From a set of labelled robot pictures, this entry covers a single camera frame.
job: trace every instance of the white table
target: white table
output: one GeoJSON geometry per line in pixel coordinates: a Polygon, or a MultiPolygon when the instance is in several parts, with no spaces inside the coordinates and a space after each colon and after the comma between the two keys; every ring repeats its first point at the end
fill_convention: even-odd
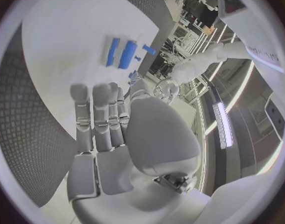
{"type": "Polygon", "coordinates": [[[61,126],[76,138],[74,102],[70,86],[116,82],[126,93],[128,75],[142,60],[132,59],[118,69],[128,40],[136,41],[135,56],[144,58],[157,26],[127,0],[40,0],[22,23],[22,42],[32,81],[61,126]],[[114,63],[106,67],[114,37],[120,38],[114,63]]]}

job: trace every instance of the blue object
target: blue object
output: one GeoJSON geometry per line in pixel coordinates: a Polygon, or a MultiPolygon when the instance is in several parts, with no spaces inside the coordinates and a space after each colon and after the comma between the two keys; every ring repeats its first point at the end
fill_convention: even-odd
{"type": "Polygon", "coordinates": [[[147,45],[144,45],[142,47],[144,50],[146,50],[148,53],[151,53],[152,55],[155,55],[156,54],[156,51],[153,49],[153,48],[150,48],[149,46],[147,45]]]}
{"type": "Polygon", "coordinates": [[[121,54],[119,68],[127,69],[130,65],[132,57],[136,51],[137,45],[134,41],[128,41],[124,51],[121,54]]]}
{"type": "Polygon", "coordinates": [[[135,58],[137,61],[141,61],[141,58],[140,58],[140,57],[135,56],[134,58],[135,58]]]}
{"type": "Polygon", "coordinates": [[[114,53],[115,53],[116,48],[118,47],[118,44],[119,44],[119,38],[114,38],[112,40],[112,44],[111,44],[111,47],[109,49],[106,66],[111,66],[113,64],[114,53]]]}

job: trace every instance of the robotic hand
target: robotic hand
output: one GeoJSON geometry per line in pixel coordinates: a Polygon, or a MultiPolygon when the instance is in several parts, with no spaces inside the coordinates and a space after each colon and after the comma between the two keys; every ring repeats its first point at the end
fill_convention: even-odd
{"type": "Polygon", "coordinates": [[[171,104],[179,93],[179,86],[188,83],[204,73],[210,64],[226,61],[227,58],[250,59],[241,42],[213,43],[203,53],[187,57],[175,65],[171,77],[162,80],[154,89],[154,95],[171,104]]]}

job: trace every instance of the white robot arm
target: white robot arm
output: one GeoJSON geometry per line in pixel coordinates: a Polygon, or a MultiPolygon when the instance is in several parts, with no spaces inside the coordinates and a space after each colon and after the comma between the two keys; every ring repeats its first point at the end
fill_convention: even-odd
{"type": "Polygon", "coordinates": [[[170,104],[179,93],[181,84],[200,76],[212,63],[226,61],[228,58],[251,59],[241,41],[228,44],[214,43],[205,52],[194,54],[177,63],[171,77],[156,86],[154,95],[170,104]]]}

